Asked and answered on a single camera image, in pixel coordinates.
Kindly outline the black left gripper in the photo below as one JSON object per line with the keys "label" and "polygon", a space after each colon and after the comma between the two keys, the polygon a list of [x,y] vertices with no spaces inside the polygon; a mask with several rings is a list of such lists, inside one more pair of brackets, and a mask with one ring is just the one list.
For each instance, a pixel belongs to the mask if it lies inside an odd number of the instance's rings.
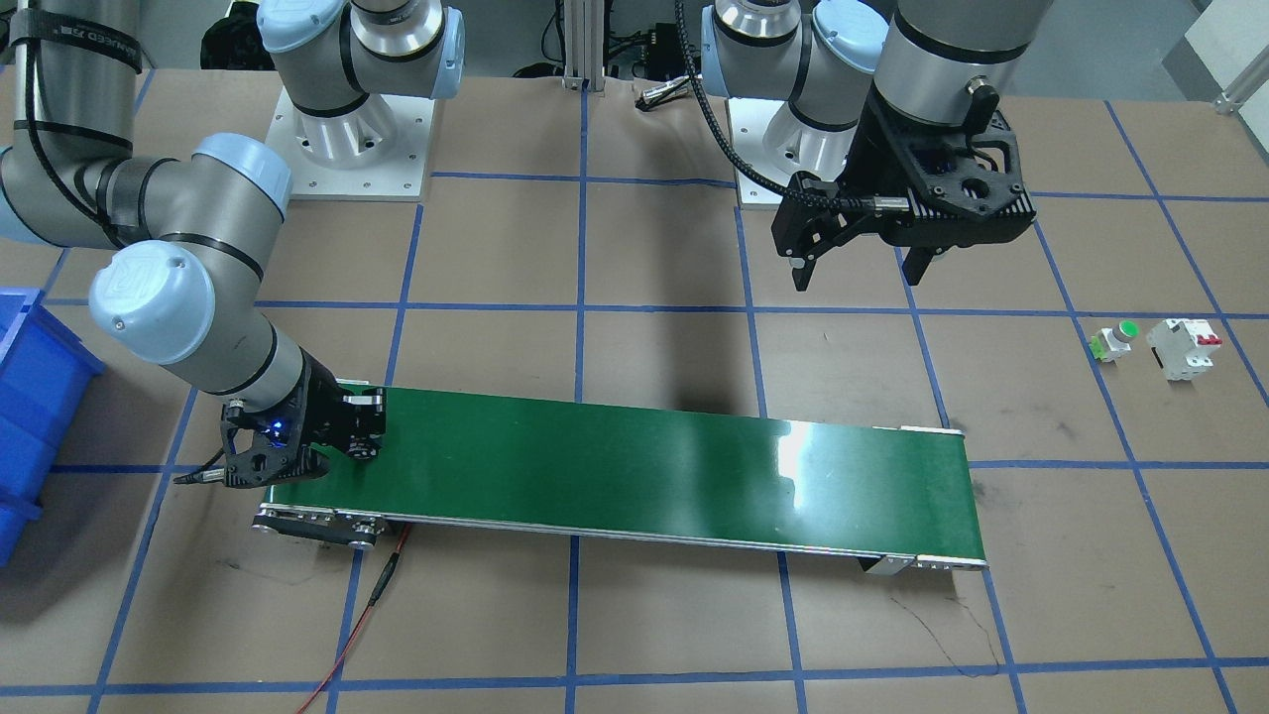
{"label": "black left gripper", "polygon": [[871,94],[843,172],[832,180],[797,172],[789,186],[831,203],[784,199],[777,211],[773,241],[791,257],[796,290],[808,290],[827,250],[862,232],[909,249],[904,280],[920,284],[939,250],[1008,243],[1037,216],[997,94],[971,94],[949,127],[911,119]]}

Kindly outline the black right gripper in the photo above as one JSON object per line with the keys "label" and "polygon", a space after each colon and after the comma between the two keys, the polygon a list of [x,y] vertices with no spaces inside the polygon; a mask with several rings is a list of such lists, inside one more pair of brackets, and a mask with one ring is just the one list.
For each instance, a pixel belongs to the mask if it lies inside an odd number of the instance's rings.
{"label": "black right gripper", "polygon": [[222,408],[223,482],[230,488],[316,479],[329,473],[319,446],[344,453],[354,435],[385,443],[387,389],[371,386],[355,394],[305,354],[297,386],[269,410],[249,413]]}

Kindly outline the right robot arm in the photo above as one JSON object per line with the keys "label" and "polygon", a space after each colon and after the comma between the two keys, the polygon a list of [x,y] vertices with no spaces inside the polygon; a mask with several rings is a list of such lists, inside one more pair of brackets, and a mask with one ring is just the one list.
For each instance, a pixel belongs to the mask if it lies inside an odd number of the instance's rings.
{"label": "right robot arm", "polygon": [[[385,389],[349,392],[258,311],[291,167],[242,134],[209,134],[185,162],[137,157],[137,24],[136,1],[19,1],[8,16],[18,77],[4,238],[112,250],[91,320],[222,402],[221,451],[181,484],[316,479],[329,450],[372,460]],[[439,1],[263,1],[258,29],[319,160],[346,159],[324,137],[336,126],[364,126],[363,148],[385,150],[386,95],[448,99],[463,74],[463,18]]]}

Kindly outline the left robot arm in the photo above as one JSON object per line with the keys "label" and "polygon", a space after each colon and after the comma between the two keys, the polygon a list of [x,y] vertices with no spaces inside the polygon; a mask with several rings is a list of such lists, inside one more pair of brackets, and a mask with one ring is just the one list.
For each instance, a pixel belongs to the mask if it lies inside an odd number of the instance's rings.
{"label": "left robot arm", "polygon": [[[714,1],[687,60],[711,134],[736,171],[780,197],[773,243],[796,290],[832,249],[878,235],[916,287],[950,249],[1009,243],[1036,219],[1000,89],[1047,1]],[[780,101],[796,126],[851,145],[786,181],[745,162],[712,96]]]}

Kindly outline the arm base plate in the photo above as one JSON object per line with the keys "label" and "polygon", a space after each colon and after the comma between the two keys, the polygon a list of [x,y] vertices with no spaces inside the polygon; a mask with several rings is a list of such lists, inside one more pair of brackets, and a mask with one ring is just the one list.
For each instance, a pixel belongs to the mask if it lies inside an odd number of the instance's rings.
{"label": "arm base plate", "polygon": [[421,200],[438,103],[372,94],[350,114],[313,117],[280,93],[266,146],[291,167],[293,200]]}
{"label": "arm base plate", "polygon": [[754,172],[784,188],[794,172],[834,183],[848,166],[871,81],[798,99],[728,96],[733,150]]}

